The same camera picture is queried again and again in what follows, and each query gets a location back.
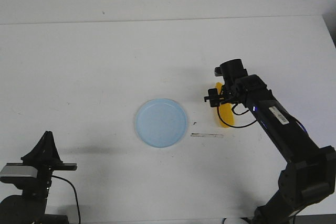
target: black cable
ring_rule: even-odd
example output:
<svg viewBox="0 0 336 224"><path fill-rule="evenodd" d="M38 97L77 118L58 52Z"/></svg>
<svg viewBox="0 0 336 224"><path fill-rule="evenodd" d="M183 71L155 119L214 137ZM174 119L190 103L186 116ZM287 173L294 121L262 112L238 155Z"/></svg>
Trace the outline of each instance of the black cable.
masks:
<svg viewBox="0 0 336 224"><path fill-rule="evenodd" d="M246 114L247 112L249 112L249 110L247 110L247 111L244 111L243 113L238 114L238 113L236 113L236 111L235 111L235 108L236 108L237 106L238 106L238 103L236 103L236 104L231 108L232 112L233 112L235 115L244 115L244 114Z"/></svg>
<svg viewBox="0 0 336 224"><path fill-rule="evenodd" d="M73 188L73 190L75 192L75 198L76 198L76 205L77 205L77 211L78 211L78 224L80 224L80 211L79 211L78 197L77 197L77 192L76 192L76 189L75 189L74 185L69 180L67 180L65 178L58 177L58 176L55 176L55 175L52 175L52 177L64 180L65 182L69 183L70 186L72 186L72 188Z"/></svg>
<svg viewBox="0 0 336 224"><path fill-rule="evenodd" d="M249 124L246 124L246 125L244 125L244 126L233 126L233 125L230 125L230 124L224 122L224 120L223 120L222 117L220 116L220 113L219 113L219 107L217 107L217 115L218 115L218 118L221 120L222 123L224 123L225 125L227 125L227 126L229 126L229 127L231 127L231 128L236 128L236 129L246 128L246 127L251 126L251 125L254 124L255 122L257 122L257 120L255 120L255 121L253 121L253 122L251 122L251 123L249 123Z"/></svg>
<svg viewBox="0 0 336 224"><path fill-rule="evenodd" d="M300 127L303 129L303 131L306 132L306 134L309 136L308 131L306 130L306 128L304 127L304 125L299 120L297 120L294 116L292 116L292 115L289 115L289 116L291 118L293 118L297 122L297 124L300 125Z"/></svg>

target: white table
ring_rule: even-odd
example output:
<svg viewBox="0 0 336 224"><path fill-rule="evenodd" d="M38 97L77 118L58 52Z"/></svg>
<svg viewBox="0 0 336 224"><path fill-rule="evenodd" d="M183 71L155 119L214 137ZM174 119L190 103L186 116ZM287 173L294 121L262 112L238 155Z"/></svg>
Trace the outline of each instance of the white table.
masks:
<svg viewBox="0 0 336 224"><path fill-rule="evenodd" d="M0 164L18 162L51 130L61 159L78 163L54 174L76 185L82 222L251 216L286 163L259 125L221 128L203 101L222 81L214 67L234 58L320 147L336 146L336 50L320 16L1 25ZM154 98L188 116L186 135L168 148L134 130ZM0 186L1 199L18 192ZM335 204L332 195L302 214L331 214ZM47 212L76 221L68 185L53 181Z"/></svg>

